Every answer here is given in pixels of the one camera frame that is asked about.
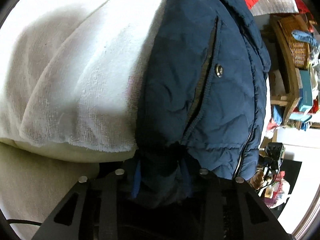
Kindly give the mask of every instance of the jacket zipper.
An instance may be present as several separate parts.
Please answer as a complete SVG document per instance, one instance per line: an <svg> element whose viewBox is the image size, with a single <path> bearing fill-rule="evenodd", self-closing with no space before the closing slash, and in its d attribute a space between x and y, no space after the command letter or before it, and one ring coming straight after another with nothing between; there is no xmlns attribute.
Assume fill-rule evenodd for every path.
<svg viewBox="0 0 320 240"><path fill-rule="evenodd" d="M246 151L247 146L248 146L248 144L250 142L250 138L251 138L252 132L253 132L253 125L251 127L251 131L249 133L249 136L248 136L247 140L245 141L245 144L243 145L243 147L241 149L241 153L240 153L240 156L239 156L239 161L238 161L237 167L235 169L235 172L233 173L232 179L235 179L236 177L238 177L238 175L240 173L240 169L241 169L243 158L244 158L244 152Z"/></svg>
<svg viewBox="0 0 320 240"><path fill-rule="evenodd" d="M210 69L212 68L213 53L214 53L215 43L216 43L217 25L218 25L218 17L216 17L214 27L211 31L207 57L201 68L200 78L195 90L194 101L188 113L188 122L186 125L185 133L188 130L188 128L191 126L194 119L198 116L203 99L204 99L205 86L210 73Z"/></svg>

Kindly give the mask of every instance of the quilted fabric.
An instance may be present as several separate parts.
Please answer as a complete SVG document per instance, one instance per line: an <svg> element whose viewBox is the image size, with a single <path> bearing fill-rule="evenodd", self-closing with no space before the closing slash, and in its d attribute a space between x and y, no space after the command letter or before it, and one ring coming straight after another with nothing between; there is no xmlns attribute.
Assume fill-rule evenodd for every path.
<svg viewBox="0 0 320 240"><path fill-rule="evenodd" d="M200 107L188 123L204 64ZM136 129L141 187L157 194L150 207L188 195L183 188L192 179L181 159L189 171L195 165L189 165L187 153L201 167L231 179L243 152L239 175L246 180L254 175L269 68L268 51L244 0L166 1Z"/></svg>

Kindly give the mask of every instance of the metal snap button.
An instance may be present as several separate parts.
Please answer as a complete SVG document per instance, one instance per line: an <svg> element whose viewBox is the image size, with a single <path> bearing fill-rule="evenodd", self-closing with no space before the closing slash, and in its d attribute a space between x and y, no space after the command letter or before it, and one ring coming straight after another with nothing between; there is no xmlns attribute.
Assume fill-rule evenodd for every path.
<svg viewBox="0 0 320 240"><path fill-rule="evenodd" d="M124 173L125 173L124 169L117 169L117 170L115 171L115 174L116 174L116 175L123 175Z"/></svg>
<svg viewBox="0 0 320 240"><path fill-rule="evenodd" d="M79 181L80 183L85 183L85 182L88 181L88 178L87 178L86 176L81 176L81 177L78 179L78 181Z"/></svg>
<svg viewBox="0 0 320 240"><path fill-rule="evenodd" d="M236 177L236 183L244 183L244 178L242 177Z"/></svg>
<svg viewBox="0 0 320 240"><path fill-rule="evenodd" d="M223 74L223 67L220 64L216 65L216 74L218 77L222 77Z"/></svg>
<svg viewBox="0 0 320 240"><path fill-rule="evenodd" d="M199 174L201 174L201 175L208 175L208 174L209 174L209 170L206 169L206 168L201 168L201 169L199 170Z"/></svg>

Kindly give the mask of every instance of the white terry cloth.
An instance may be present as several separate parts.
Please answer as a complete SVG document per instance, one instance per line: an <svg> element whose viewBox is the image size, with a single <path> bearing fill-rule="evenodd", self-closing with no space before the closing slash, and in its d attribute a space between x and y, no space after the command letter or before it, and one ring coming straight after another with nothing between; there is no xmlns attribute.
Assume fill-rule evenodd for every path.
<svg viewBox="0 0 320 240"><path fill-rule="evenodd" d="M263 139L267 133L267 126L268 126L268 123L270 122L270 119L271 119L271 98L270 98L271 94L270 94L269 77L267 77L266 85L267 85L266 115L265 115L264 121L263 121L263 128L262 128L262 134L261 134L261 140L260 140L259 147L261 146Z"/></svg>
<svg viewBox="0 0 320 240"><path fill-rule="evenodd" d="M134 149L165 0L20 0L0 29L0 138Z"/></svg>

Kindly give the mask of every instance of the white wall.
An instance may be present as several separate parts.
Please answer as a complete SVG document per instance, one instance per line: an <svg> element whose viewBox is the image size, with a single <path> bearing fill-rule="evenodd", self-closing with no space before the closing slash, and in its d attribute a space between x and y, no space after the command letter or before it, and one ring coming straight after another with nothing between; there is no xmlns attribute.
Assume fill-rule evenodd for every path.
<svg viewBox="0 0 320 240"><path fill-rule="evenodd" d="M313 114L311 119L310 119L310 122L318 122L320 123L320 113L316 113L316 114Z"/></svg>
<svg viewBox="0 0 320 240"><path fill-rule="evenodd" d="M320 148L320 129L299 131L295 128L280 128L278 130L277 142L288 145Z"/></svg>
<svg viewBox="0 0 320 240"><path fill-rule="evenodd" d="M293 233L306 215L320 185L320 130L280 129L277 141L285 144L285 158L302 162L292 195L278 219L287 233Z"/></svg>

